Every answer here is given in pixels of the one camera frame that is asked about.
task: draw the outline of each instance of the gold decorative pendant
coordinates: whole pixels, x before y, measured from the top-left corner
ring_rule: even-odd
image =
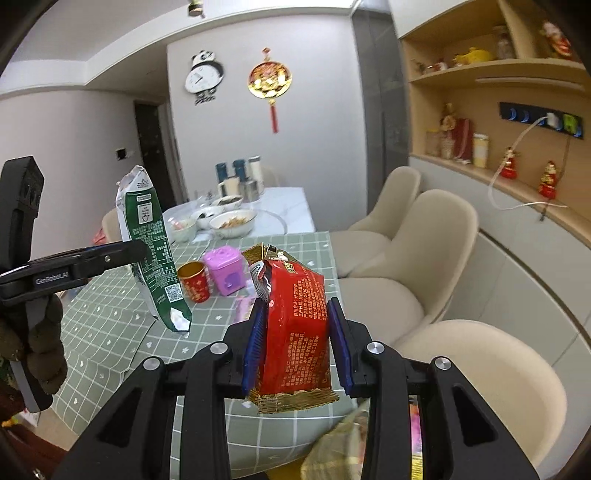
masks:
[[[275,99],[283,95],[291,86],[291,73],[285,65],[273,61],[269,57],[270,48],[264,48],[264,61],[254,67],[248,76],[248,89],[250,92],[269,102],[271,106],[271,125],[273,133],[279,129],[277,125],[277,113],[275,111]]]

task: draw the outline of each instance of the chair seat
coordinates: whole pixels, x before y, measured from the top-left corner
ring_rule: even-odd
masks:
[[[330,234],[338,278],[347,277],[357,266],[382,253],[390,239],[381,233],[345,230]]]
[[[375,340],[392,345],[420,325],[423,307],[401,283],[387,278],[341,278],[343,311]]]

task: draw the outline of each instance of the green checkered tablecloth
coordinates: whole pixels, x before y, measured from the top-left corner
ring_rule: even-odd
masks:
[[[271,243],[324,275],[326,297],[339,297],[335,259],[327,232],[274,235],[236,240],[215,240],[173,247],[177,267],[199,258],[205,250],[232,245],[241,250]],[[238,291],[219,293],[191,305],[193,322],[188,338],[170,332],[148,313],[127,267],[94,278],[64,314],[62,337],[69,365],[66,383],[53,408],[77,434],[105,405],[126,374],[149,356],[166,363],[192,357],[198,350],[223,338],[235,317]],[[347,415],[356,403],[345,396],[331,353],[333,388],[340,400],[328,406],[282,414],[257,413],[249,401],[226,400],[226,428],[232,476],[264,471],[307,453],[311,444]],[[184,397],[178,398],[171,449],[171,479],[178,479],[180,430]]]

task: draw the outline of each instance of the green snack bag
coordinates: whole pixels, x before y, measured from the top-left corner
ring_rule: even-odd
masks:
[[[173,332],[188,332],[193,316],[178,281],[156,189],[145,168],[135,166],[123,177],[115,206],[123,241],[137,239],[148,246],[146,258],[131,271],[150,313]]]

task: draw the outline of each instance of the white wall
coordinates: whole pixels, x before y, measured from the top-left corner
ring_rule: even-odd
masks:
[[[399,37],[470,0],[388,0]]]
[[[133,100],[105,92],[33,93],[0,101],[0,164],[33,155],[45,177],[33,258],[86,247],[115,205],[116,182],[141,163]],[[135,155],[117,161],[115,150]]]
[[[293,75],[277,100],[275,135],[269,105],[246,86],[267,46]],[[184,82],[200,50],[215,52],[225,78],[214,101],[195,106]],[[168,46],[168,78],[187,191],[213,189],[218,162],[261,155],[289,186],[304,187],[318,230],[345,229],[365,214],[365,124],[348,17],[264,18],[184,38]]]

